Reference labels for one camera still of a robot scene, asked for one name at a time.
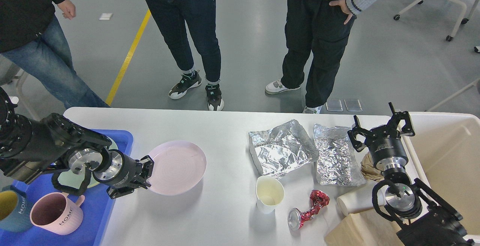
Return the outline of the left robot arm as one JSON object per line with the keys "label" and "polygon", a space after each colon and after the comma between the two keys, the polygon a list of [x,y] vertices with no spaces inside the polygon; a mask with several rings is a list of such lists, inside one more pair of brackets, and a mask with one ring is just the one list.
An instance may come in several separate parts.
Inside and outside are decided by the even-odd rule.
{"label": "left robot arm", "polygon": [[0,156],[4,175],[30,184],[42,174],[52,174],[53,187],[72,195],[83,195],[91,178],[108,186],[111,199],[147,189],[154,169],[149,156],[132,159],[101,133],[52,113],[33,121],[15,113],[1,90]]}

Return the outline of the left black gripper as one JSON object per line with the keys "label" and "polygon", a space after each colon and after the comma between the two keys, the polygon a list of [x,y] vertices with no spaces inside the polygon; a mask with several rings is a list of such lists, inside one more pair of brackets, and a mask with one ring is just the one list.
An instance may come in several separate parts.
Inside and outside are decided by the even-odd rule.
{"label": "left black gripper", "polygon": [[154,161],[149,155],[141,160],[130,158],[118,150],[110,150],[106,168],[93,173],[94,179],[108,185],[108,196],[113,200],[131,194],[137,188],[148,189],[145,185],[153,172]]}

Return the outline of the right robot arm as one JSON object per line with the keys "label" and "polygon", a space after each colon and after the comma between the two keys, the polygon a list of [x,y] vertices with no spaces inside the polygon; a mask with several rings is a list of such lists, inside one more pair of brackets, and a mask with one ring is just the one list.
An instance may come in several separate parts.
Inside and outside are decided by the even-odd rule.
{"label": "right robot arm", "polygon": [[353,148],[368,148],[374,168],[384,177],[372,190],[374,210],[399,225],[396,235],[405,246],[473,246],[473,239],[465,239],[463,216],[419,178],[410,180],[401,138],[415,131],[408,111],[396,111],[392,103],[389,107],[387,124],[367,130],[355,115],[348,131]]}

